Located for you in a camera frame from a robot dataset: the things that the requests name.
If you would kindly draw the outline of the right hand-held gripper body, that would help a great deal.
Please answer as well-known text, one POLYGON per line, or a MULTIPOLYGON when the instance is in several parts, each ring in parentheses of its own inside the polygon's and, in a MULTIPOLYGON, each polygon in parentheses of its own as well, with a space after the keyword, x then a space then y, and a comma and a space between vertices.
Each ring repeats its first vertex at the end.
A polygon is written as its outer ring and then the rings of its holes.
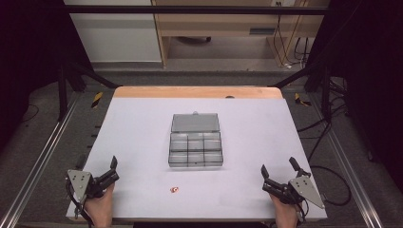
POLYGON ((308 176, 300 176, 287 183, 269 180, 269 193, 285 204, 300 204, 308 200, 321 209, 325 208, 320 194, 308 176))

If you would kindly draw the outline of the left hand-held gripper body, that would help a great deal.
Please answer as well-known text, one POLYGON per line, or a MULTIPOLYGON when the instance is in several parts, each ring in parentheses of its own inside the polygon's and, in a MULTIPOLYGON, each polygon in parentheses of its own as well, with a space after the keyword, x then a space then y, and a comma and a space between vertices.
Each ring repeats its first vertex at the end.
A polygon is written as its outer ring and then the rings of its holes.
POLYGON ((80 203, 86 199, 100 198, 104 194, 97 178, 93 178, 90 172, 80 170, 68 170, 67 179, 71 182, 75 197, 80 203))

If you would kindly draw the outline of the person's right hand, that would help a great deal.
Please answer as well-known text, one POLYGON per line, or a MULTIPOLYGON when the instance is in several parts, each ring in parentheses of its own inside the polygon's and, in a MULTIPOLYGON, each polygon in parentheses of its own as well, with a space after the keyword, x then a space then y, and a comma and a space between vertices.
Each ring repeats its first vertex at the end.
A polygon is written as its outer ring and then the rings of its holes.
POLYGON ((275 207, 276 225, 278 228, 297 228, 297 210, 293 205, 282 203, 277 197, 270 194, 275 207))

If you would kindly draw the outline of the person's left hand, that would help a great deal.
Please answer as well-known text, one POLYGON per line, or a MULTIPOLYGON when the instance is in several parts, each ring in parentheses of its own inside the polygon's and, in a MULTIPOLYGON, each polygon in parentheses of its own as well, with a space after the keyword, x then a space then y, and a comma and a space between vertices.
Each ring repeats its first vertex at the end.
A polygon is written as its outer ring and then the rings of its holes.
POLYGON ((113 191, 115 184, 107 187, 101 198, 88 199, 85 210, 95 228, 110 228, 112 225, 113 191))

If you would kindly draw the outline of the light grey table mat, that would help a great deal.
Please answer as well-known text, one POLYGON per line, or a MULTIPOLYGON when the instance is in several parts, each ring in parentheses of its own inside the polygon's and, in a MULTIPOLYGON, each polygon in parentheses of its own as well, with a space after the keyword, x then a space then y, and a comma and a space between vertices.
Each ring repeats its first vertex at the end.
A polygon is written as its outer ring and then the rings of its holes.
POLYGON ((111 101, 85 169, 104 174, 112 157, 120 176, 113 217, 130 221, 263 221, 274 206, 260 169, 285 183, 294 157, 309 164, 283 99, 136 99, 111 101), (172 168, 168 164, 174 114, 217 113, 223 165, 172 168), (170 188, 178 186, 179 192, 170 188))

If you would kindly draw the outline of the yellow and black tape strip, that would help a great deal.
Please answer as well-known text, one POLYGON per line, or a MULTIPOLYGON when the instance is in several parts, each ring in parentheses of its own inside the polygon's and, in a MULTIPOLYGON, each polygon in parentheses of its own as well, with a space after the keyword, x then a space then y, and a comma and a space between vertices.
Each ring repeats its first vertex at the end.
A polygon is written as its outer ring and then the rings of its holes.
POLYGON ((95 95, 95 97, 94 97, 94 99, 93 99, 93 102, 92 102, 92 104, 91 104, 91 108, 97 107, 97 105, 99 104, 99 102, 100 102, 102 96, 103 96, 103 92, 97 92, 97 93, 96 93, 96 95, 95 95))
POLYGON ((298 93, 295 93, 295 103, 298 105, 311 106, 312 104, 307 101, 302 101, 298 93))

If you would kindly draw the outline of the clear plastic compartment box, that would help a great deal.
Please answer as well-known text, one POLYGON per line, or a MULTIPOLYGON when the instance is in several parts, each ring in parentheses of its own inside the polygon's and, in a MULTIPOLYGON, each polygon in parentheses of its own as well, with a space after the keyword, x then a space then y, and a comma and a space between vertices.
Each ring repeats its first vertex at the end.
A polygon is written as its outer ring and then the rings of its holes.
POLYGON ((171 124, 170 167, 222 166, 221 129, 217 113, 174 114, 171 124))

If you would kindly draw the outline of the white cabinet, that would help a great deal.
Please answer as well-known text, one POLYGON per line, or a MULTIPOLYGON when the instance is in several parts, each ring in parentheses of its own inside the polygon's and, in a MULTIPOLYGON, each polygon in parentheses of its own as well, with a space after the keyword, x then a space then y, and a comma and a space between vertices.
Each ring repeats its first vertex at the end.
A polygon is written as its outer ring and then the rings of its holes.
POLYGON ((153 14, 72 13, 92 63, 161 62, 153 14))

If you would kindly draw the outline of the black curtain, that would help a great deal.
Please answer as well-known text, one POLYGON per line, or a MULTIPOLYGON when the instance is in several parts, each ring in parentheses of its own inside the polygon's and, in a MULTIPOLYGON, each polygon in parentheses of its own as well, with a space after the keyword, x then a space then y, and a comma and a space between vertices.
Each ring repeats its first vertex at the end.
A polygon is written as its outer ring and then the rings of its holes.
POLYGON ((374 157, 403 190, 403 0, 330 0, 310 60, 347 82, 374 157))
POLYGON ((0 0, 0 150, 29 106, 29 95, 58 80, 62 70, 76 90, 85 88, 76 63, 91 68, 64 0, 0 0))

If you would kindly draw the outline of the wooden desk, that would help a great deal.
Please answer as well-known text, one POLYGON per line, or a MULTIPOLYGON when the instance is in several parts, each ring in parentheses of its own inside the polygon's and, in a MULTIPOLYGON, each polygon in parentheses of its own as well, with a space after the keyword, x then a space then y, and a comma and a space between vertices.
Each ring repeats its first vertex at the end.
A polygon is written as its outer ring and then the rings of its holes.
MULTIPOLYGON (((330 0, 151 0, 161 6, 226 6, 274 8, 326 8, 330 0)), ((157 14, 159 36, 169 37, 264 37, 279 67, 292 63, 291 51, 298 37, 314 38, 321 15, 279 14, 157 14)))

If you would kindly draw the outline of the aluminium floor rail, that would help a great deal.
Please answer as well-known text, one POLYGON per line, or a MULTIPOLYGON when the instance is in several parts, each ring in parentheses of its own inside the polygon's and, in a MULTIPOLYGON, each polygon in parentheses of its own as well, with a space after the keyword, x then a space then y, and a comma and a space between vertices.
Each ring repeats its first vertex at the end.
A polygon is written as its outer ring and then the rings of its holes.
MULTIPOLYGON (((315 108, 317 114, 319 115, 319 118, 325 118, 322 109, 325 106, 324 101, 319 100, 319 96, 316 94, 309 94, 309 98, 312 101, 313 107, 315 108)), ((326 117, 329 120, 332 120, 333 117, 336 116, 336 113, 341 113, 341 110, 346 109, 346 105, 342 102, 341 98, 331 98, 329 99, 328 105, 329 105, 329 115, 330 117, 326 117)), ((337 162, 339 169, 343 175, 344 180, 347 182, 348 186, 350 187, 350 191, 352 193, 352 199, 354 199, 355 204, 363 217, 366 226, 368 228, 384 228, 384 225, 376 212, 366 190, 364 189, 364 186, 361 182, 361 180, 358 177, 358 174, 356 173, 353 164, 349 161, 347 154, 341 145, 341 142, 339 141, 335 131, 332 129, 332 127, 328 127, 328 130, 325 130, 324 132, 327 132, 326 137, 328 138, 329 144, 332 147, 332 151, 335 155, 335 161, 337 162)))
POLYGON ((49 135, 41 153, 38 155, 35 164, 30 169, 30 172, 15 197, 12 205, 9 207, 5 215, 0 219, 0 228, 14 228, 17 224, 22 212, 24 211, 29 198, 32 195, 38 181, 40 180, 48 161, 50 160, 58 142, 60 141, 66 126, 71 118, 72 113, 79 101, 81 94, 73 92, 67 105, 67 111, 62 119, 56 123, 49 135))

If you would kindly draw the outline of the black frame strut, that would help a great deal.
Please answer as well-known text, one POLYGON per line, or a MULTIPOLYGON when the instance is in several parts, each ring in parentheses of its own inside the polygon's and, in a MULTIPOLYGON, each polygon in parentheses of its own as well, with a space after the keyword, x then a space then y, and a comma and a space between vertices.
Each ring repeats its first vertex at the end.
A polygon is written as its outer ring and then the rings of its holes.
POLYGON ((304 85, 304 89, 307 92, 314 92, 321 86, 321 114, 326 122, 331 121, 331 106, 330 106, 330 72, 326 64, 317 61, 315 63, 306 66, 304 69, 294 73, 293 75, 285 78, 284 80, 275 83, 272 87, 283 88, 293 81, 307 76, 308 79, 304 85))
POLYGON ((86 83, 82 76, 86 75, 94 81, 108 88, 118 88, 120 85, 110 82, 108 79, 97 74, 93 69, 86 68, 77 63, 65 63, 58 70, 58 93, 59 93, 59 118, 62 121, 67 115, 67 84, 74 91, 84 91, 86 83))

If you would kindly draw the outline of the black horizontal frame bar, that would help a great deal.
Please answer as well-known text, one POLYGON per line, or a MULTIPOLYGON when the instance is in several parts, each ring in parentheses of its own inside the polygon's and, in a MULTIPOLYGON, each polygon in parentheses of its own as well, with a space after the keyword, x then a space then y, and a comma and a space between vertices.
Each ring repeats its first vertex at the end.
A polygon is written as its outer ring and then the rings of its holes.
POLYGON ((232 6, 98 6, 66 5, 69 13, 136 13, 136 14, 258 14, 258 15, 325 15, 326 7, 232 7, 232 6))

